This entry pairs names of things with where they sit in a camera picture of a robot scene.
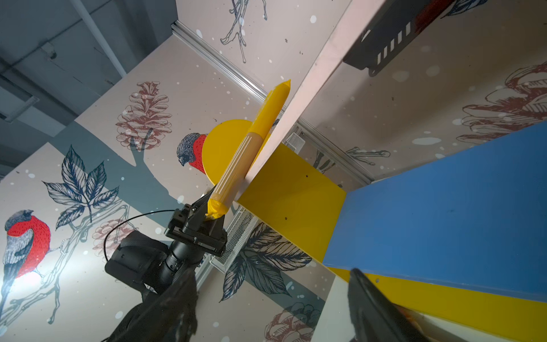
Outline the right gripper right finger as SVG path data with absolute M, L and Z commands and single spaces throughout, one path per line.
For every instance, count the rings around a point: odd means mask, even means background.
M 354 341 L 428 340 L 359 269 L 350 271 L 348 303 Z

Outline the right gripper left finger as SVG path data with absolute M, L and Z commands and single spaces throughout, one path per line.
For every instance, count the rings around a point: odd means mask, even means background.
M 106 341 L 190 341 L 197 332 L 195 271 L 188 269 L 150 303 L 134 307 Z

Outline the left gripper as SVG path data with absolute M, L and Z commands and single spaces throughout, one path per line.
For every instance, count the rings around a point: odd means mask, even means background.
M 227 233 L 223 228 L 224 216 L 216 219 L 209 214 L 208 203 L 215 188 L 210 189 L 192 205 L 176 209 L 168 223 L 165 235 L 216 257 L 226 249 Z

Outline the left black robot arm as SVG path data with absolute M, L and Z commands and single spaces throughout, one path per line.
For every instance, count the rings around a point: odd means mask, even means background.
M 225 253 L 224 218 L 208 219 L 211 195 L 172 211 L 169 245 L 131 232 L 105 264 L 105 272 L 141 293 L 108 341 L 189 341 L 197 332 L 196 268 L 205 255 Z

